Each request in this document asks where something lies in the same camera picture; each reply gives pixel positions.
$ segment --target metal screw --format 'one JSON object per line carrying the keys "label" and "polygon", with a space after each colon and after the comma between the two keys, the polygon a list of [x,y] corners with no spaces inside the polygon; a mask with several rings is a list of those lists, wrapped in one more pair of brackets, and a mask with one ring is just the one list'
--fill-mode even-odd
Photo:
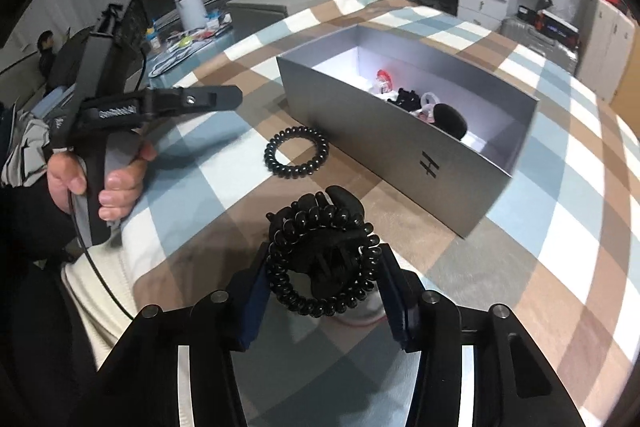
{"label": "metal screw", "polygon": [[142,316],[146,319],[151,319],[160,313],[160,306],[155,304],[149,304],[149,306],[145,306],[142,308]]}
{"label": "metal screw", "polygon": [[496,317],[500,317],[501,319],[506,319],[509,315],[511,315],[511,311],[504,304],[498,304],[494,306],[494,315]]}
{"label": "metal screw", "polygon": [[434,290],[427,290],[422,294],[422,300],[427,304],[435,304],[440,300],[440,294]]}
{"label": "metal screw", "polygon": [[229,294],[224,290],[216,290],[211,294],[211,302],[213,302],[213,304],[221,304],[226,302],[228,298]]}

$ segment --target open cardboard box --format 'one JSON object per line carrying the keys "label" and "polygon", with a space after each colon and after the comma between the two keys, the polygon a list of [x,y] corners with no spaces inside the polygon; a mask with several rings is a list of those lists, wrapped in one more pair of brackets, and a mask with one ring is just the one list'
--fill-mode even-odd
{"label": "open cardboard box", "polygon": [[[419,41],[351,26],[277,58],[290,113],[466,237],[507,186],[538,101]],[[468,124],[459,141],[365,88],[434,92]]]}

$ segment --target black pants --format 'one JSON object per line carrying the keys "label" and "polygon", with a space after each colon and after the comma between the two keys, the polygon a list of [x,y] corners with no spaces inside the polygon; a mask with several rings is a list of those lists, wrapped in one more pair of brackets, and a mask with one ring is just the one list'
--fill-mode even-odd
{"label": "black pants", "polygon": [[11,341],[18,391],[36,425],[64,427],[96,369],[60,268],[48,266],[31,266],[22,279],[12,305]]}

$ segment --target black cable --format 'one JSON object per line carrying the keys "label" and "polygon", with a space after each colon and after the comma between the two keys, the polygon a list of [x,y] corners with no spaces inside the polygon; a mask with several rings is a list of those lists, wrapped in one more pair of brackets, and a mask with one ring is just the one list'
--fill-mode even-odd
{"label": "black cable", "polygon": [[142,77],[145,76],[145,70],[146,70],[146,55],[145,55],[145,51],[142,49],[142,46],[140,46],[140,54],[142,54],[142,71],[140,71],[140,76],[138,77],[138,83],[136,84],[136,89],[134,89],[134,91],[137,91],[138,89],[140,89],[140,83],[142,82]]}
{"label": "black cable", "polygon": [[71,191],[69,191],[69,212],[71,213],[71,221],[74,224],[74,229],[76,229],[76,235],[78,236],[78,243],[80,243],[80,248],[82,249],[82,253],[84,253],[84,255],[86,256],[87,261],[89,261],[89,264],[91,265],[91,268],[94,269],[95,276],[98,278],[98,280],[102,284],[103,288],[107,291],[107,293],[111,297],[111,300],[113,300],[113,302],[116,303],[116,306],[118,308],[120,308],[122,313],[127,315],[127,317],[130,320],[133,320],[133,317],[131,316],[131,314],[129,312],[127,312],[126,309],[124,309],[124,306],[122,304],[120,304],[120,301],[118,301],[118,299],[113,294],[113,292],[109,288],[109,286],[106,283],[106,281],[102,278],[102,275],[98,271],[98,267],[95,266],[94,260],[91,259],[91,256],[89,255],[89,249],[84,244],[84,239],[82,238],[82,234],[80,233],[80,229],[78,228],[78,222],[76,221],[76,213],[74,211],[74,199],[73,199],[73,195],[71,194]]}

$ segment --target black sleeve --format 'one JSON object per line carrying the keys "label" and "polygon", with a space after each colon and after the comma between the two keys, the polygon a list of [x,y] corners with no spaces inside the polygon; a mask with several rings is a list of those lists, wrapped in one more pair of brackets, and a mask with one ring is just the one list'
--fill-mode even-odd
{"label": "black sleeve", "polygon": [[71,218],[51,199],[46,176],[31,187],[4,188],[1,198],[0,227],[10,255],[29,261],[48,259],[76,236]]}

